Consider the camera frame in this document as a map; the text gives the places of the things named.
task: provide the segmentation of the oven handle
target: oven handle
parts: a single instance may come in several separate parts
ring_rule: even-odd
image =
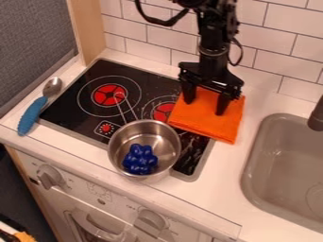
[[[122,232],[119,234],[109,233],[104,230],[101,230],[94,226],[89,220],[88,220],[88,214],[81,210],[74,210],[71,213],[72,219],[77,223],[81,228],[83,228],[87,233],[90,233],[91,235],[102,239],[107,242],[136,242],[137,237],[128,232]]]

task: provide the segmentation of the blue spoon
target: blue spoon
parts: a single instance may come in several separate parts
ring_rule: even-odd
[[[51,78],[43,87],[42,96],[37,98],[25,111],[18,124],[18,135],[25,136],[37,121],[42,108],[50,96],[56,95],[61,89],[61,79]]]

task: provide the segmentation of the blue grapes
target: blue grapes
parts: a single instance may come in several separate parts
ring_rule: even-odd
[[[151,146],[133,144],[122,162],[125,170],[134,175],[149,175],[158,166]]]

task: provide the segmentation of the stainless steel sink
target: stainless steel sink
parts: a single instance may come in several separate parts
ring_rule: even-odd
[[[323,133],[285,113],[266,117],[241,184],[256,207],[323,233]]]

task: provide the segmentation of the gray wall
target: gray wall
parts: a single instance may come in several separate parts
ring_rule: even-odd
[[[0,0],[0,117],[76,53],[65,0]]]

